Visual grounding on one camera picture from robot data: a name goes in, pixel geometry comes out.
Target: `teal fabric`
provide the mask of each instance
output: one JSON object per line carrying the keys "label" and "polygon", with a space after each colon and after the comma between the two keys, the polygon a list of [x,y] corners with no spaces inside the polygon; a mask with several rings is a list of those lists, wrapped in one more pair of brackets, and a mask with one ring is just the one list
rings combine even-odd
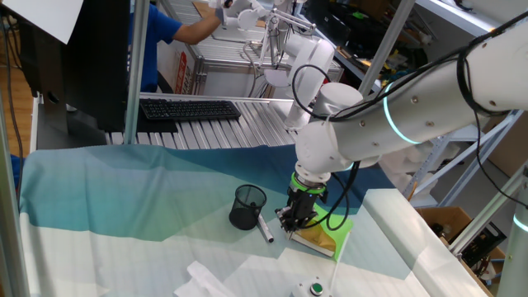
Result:
{"label": "teal fabric", "polygon": [[[38,227],[163,241],[229,207],[235,189],[245,183],[266,192],[263,215],[274,219],[274,209],[287,201],[295,162],[294,146],[173,150],[120,145],[36,151],[24,166],[21,211]],[[360,170],[351,193],[351,214],[361,206],[366,190],[376,187],[392,185],[379,169]],[[328,189],[332,205],[342,190],[335,181]],[[192,237],[233,240],[217,234],[234,228],[221,228]]]}

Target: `person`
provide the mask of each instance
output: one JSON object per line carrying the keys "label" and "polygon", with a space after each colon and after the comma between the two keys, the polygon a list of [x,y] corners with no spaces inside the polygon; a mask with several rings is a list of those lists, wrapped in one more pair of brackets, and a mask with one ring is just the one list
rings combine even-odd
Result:
{"label": "person", "polygon": [[[132,41],[134,26],[134,0],[130,9],[129,43]],[[196,45],[207,38],[220,25],[223,13],[217,8],[211,14],[192,25],[183,25],[150,4],[148,10],[147,37],[143,60],[143,74],[141,78],[141,92],[156,92],[158,89],[158,42],[165,41],[170,44],[173,40]]]}

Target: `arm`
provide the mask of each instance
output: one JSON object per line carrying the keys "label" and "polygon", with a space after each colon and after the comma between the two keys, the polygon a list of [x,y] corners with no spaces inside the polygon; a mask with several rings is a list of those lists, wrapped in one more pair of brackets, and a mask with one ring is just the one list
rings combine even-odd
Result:
{"label": "arm", "polygon": [[220,19],[216,15],[210,15],[190,26],[182,25],[172,38],[189,45],[196,45],[211,35],[219,25]]}

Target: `white paper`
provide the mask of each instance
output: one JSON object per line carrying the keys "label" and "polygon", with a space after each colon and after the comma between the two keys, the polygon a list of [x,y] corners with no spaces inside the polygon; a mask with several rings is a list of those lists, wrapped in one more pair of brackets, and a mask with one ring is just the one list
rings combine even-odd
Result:
{"label": "white paper", "polygon": [[83,0],[3,0],[3,4],[67,44]]}
{"label": "white paper", "polygon": [[176,289],[174,295],[178,297],[235,297],[207,267],[198,261],[187,267],[192,279]]}

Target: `blue shirt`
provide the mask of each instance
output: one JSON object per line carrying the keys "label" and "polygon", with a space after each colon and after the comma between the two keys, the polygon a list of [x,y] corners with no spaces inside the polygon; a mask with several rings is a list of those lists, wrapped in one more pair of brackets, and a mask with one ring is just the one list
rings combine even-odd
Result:
{"label": "blue shirt", "polygon": [[[154,5],[150,4],[143,60],[143,76],[141,78],[141,92],[156,92],[158,89],[158,42],[163,40],[167,44],[170,44],[172,37],[181,26],[182,24],[179,21],[165,16]],[[134,13],[131,13],[129,40],[132,40],[133,29]]]}

